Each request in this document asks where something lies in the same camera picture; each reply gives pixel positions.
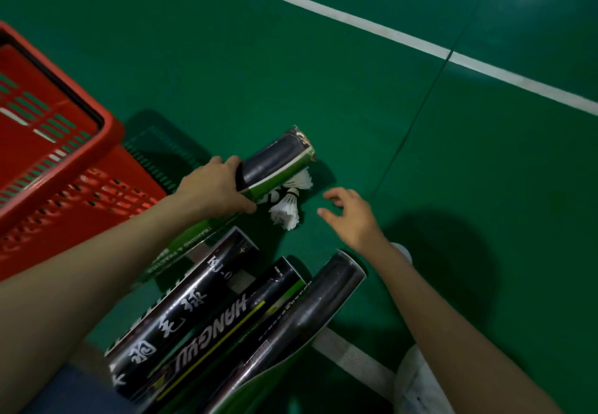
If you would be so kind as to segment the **person's left hand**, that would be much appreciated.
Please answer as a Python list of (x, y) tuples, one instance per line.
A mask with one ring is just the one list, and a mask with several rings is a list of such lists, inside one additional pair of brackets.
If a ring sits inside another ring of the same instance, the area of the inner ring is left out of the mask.
[(241, 163), (238, 156), (227, 160), (214, 156), (183, 178), (173, 197), (190, 220), (217, 219), (236, 214), (233, 212), (233, 195), (239, 192), (235, 175)]

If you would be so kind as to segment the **person's right hand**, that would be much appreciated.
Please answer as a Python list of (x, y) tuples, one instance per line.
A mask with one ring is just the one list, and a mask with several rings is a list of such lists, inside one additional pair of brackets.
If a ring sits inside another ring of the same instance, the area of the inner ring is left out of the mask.
[(323, 198), (342, 209), (341, 214), (346, 217), (345, 225), (342, 231), (334, 232), (353, 251), (367, 257), (389, 244), (370, 204), (357, 191), (335, 187), (325, 191)]

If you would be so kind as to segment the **black and green shuttlecock tube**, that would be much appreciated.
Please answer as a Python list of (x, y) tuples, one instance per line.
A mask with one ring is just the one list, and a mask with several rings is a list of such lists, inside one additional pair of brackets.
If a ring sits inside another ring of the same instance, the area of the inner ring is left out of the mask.
[[(235, 172), (239, 193), (253, 202), (307, 168), (316, 152), (306, 135), (292, 126), (281, 137), (245, 159)], [(234, 215), (200, 221), (173, 239), (133, 283), (133, 287), (152, 280), (198, 244), (217, 234)]]

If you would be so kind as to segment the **person's left forearm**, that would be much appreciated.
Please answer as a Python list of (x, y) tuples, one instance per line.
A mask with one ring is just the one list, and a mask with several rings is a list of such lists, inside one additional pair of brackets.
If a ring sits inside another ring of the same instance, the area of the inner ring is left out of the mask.
[(207, 217), (176, 193), (146, 212), (0, 282), (0, 411), (19, 412), (77, 352), (146, 265)]

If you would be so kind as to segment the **person's right forearm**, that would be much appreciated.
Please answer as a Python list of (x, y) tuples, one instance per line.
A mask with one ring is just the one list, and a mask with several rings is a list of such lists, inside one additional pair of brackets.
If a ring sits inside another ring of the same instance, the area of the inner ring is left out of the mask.
[(363, 256), (384, 281), (456, 414), (564, 414), (386, 238)]

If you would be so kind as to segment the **white feather shuttlecock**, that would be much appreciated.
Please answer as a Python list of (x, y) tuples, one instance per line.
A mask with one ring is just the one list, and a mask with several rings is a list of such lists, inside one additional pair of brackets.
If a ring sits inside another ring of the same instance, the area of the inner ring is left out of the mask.
[(280, 187), (285, 189), (296, 189), (299, 191), (309, 191), (313, 187), (313, 181), (308, 168), (302, 169), (300, 172), (292, 176), (288, 181), (281, 184)]
[(288, 188), (285, 196), (269, 209), (273, 223), (281, 226), (286, 231), (295, 229), (300, 222), (298, 195), (298, 189)]

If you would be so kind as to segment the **white shoe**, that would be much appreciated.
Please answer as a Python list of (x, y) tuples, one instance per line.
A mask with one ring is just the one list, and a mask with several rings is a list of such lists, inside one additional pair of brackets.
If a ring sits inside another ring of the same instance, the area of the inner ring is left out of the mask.
[(411, 265), (413, 265), (413, 258), (405, 246), (396, 242), (392, 242), (391, 244), (407, 259)]

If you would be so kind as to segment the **glossy black green-edged tube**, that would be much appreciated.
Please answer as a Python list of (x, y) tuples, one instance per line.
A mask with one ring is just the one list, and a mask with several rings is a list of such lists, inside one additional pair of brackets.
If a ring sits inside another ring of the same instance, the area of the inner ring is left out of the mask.
[(367, 276), (352, 253), (337, 250), (280, 312), (243, 339), (231, 373), (194, 414), (254, 414)]

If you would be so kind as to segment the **black tube with white characters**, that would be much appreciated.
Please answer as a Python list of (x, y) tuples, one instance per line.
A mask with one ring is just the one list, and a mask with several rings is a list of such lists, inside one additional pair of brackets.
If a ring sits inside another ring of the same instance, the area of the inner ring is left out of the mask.
[(133, 398), (159, 361), (226, 297), (229, 280), (258, 251), (239, 227), (231, 228), (106, 351), (120, 395)]

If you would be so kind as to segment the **black tube with yellow stripe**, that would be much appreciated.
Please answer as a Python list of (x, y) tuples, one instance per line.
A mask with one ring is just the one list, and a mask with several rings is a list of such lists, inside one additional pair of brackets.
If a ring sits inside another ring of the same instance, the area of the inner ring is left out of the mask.
[(215, 361), (232, 351), (246, 335), (270, 320), (305, 286), (303, 276), (286, 257), (276, 260), (229, 307), (193, 332), (151, 373), (136, 399), (136, 414), (158, 410), (192, 375), (204, 373)]

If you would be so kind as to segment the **person's white clothing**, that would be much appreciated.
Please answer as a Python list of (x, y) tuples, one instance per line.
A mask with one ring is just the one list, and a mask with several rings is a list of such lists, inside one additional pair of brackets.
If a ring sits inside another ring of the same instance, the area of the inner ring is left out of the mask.
[(417, 345), (407, 351), (397, 370), (393, 414), (455, 414)]

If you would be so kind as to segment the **red plastic shopping basket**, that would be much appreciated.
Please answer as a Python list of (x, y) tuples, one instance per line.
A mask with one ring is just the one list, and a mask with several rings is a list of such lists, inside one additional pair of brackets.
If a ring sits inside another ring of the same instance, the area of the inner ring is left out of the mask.
[(0, 282), (166, 197), (123, 138), (118, 119), (0, 22)]

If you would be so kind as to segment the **person's blue shorts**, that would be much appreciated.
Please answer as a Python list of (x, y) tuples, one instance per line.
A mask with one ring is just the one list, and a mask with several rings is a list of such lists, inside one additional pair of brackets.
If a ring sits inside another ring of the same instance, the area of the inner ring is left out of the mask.
[(136, 414), (136, 410), (99, 378), (65, 364), (19, 414)]

